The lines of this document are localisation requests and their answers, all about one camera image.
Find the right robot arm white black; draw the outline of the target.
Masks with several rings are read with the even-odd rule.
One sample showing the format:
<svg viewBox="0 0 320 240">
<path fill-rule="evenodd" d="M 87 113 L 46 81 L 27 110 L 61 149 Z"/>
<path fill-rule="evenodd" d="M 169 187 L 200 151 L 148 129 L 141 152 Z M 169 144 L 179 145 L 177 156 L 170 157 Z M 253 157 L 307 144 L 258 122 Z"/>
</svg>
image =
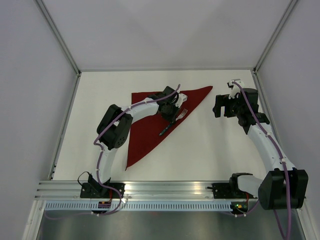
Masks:
<svg viewBox="0 0 320 240">
<path fill-rule="evenodd" d="M 309 176 L 304 169 L 297 169 L 275 140 L 270 121 L 259 112 L 258 91 L 253 88 L 232 88 L 231 94 L 217 95 L 212 109 L 219 118 L 238 119 L 238 124 L 256 147 L 263 161 L 264 179 L 251 173 L 234 173 L 229 179 L 228 192 L 235 198 L 245 192 L 257 197 L 265 210 L 282 210 L 303 206 Z"/>
</svg>

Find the fork with green handle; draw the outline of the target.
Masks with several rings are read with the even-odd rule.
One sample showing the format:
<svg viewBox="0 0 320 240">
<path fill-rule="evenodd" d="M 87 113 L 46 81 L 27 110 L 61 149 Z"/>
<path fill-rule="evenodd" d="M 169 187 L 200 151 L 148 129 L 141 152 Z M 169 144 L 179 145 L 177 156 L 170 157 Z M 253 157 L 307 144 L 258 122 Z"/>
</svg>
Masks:
<svg viewBox="0 0 320 240">
<path fill-rule="evenodd" d="M 182 119 L 186 114 L 188 110 L 186 108 L 183 109 L 183 111 L 176 117 L 175 121 L 178 121 Z M 174 124 L 174 122 L 170 123 L 168 126 L 166 126 L 160 133 L 159 136 L 162 136 L 165 134 L 165 132 Z"/>
</svg>

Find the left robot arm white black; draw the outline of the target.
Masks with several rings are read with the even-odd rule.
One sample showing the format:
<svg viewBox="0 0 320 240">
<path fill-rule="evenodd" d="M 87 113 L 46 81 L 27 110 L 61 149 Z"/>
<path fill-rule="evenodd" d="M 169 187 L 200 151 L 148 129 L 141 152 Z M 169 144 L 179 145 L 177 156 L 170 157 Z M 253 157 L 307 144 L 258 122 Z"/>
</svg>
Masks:
<svg viewBox="0 0 320 240">
<path fill-rule="evenodd" d="M 126 142 L 132 124 L 154 115 L 173 125 L 178 120 L 178 113 L 188 99 L 180 92 L 180 88 L 167 86 L 164 91 L 149 95 L 145 99 L 126 107 L 112 104 L 107 109 L 97 127 L 98 136 L 93 144 L 100 148 L 97 164 L 92 174 L 96 181 L 91 191 L 98 198 L 104 198 L 109 193 L 108 181 L 111 179 L 111 168 L 117 150 Z"/>
</svg>

